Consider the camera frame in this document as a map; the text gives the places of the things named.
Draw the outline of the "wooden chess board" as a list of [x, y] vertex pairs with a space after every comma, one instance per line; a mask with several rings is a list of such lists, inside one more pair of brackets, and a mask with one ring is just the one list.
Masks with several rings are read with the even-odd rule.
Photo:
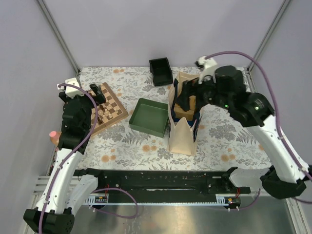
[[95, 118], [95, 109], [92, 109], [91, 124], [96, 123], [92, 137], [106, 130], [114, 124], [122, 121], [128, 116], [127, 110], [124, 108], [118, 97], [105, 82], [100, 85], [102, 93], [106, 98], [106, 102], [97, 106], [98, 117]]

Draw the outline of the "green metal tray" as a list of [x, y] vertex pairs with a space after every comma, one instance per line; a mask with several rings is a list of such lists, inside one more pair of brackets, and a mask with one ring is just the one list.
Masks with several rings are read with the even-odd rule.
[[163, 138], [168, 126], [168, 105], [140, 98], [129, 120], [132, 130]]

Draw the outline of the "cream canvas tote bag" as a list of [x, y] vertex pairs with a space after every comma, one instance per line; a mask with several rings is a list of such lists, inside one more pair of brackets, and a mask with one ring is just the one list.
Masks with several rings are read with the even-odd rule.
[[197, 151], [197, 132], [203, 115], [200, 111], [195, 115], [195, 120], [190, 125], [185, 117], [177, 118], [174, 113], [176, 97], [182, 91], [182, 83], [196, 78], [197, 75], [190, 75], [178, 72], [173, 85], [168, 93], [168, 117], [169, 117], [169, 140], [167, 151], [177, 154], [195, 156]]

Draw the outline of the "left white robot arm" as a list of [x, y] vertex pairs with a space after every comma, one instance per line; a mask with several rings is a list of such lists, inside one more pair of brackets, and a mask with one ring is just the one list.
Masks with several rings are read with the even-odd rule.
[[64, 101], [61, 134], [58, 140], [56, 161], [46, 188], [35, 208], [27, 209], [23, 219], [38, 234], [68, 234], [75, 215], [92, 191], [105, 189], [105, 179], [94, 175], [81, 176], [80, 182], [69, 190], [72, 177], [93, 133], [98, 115], [97, 106], [105, 103], [102, 90], [90, 84], [94, 95], [81, 86], [62, 83], [59, 97]]

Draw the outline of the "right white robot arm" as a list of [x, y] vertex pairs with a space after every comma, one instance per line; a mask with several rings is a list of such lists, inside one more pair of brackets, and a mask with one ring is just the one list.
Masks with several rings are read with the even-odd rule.
[[239, 122], [261, 144], [272, 165], [267, 169], [244, 170], [232, 167], [224, 174], [223, 190], [233, 193], [241, 187], [263, 189], [277, 199], [300, 196], [306, 189], [306, 180], [310, 176], [309, 166], [305, 162], [297, 165], [298, 156], [291, 156], [290, 146], [280, 135], [277, 112], [260, 93], [246, 90], [243, 74], [234, 66], [217, 68], [203, 81], [199, 78], [182, 83], [176, 103], [183, 111], [190, 109], [190, 97], [195, 96], [194, 120], [199, 119], [199, 111], [206, 105], [227, 110], [230, 117]]

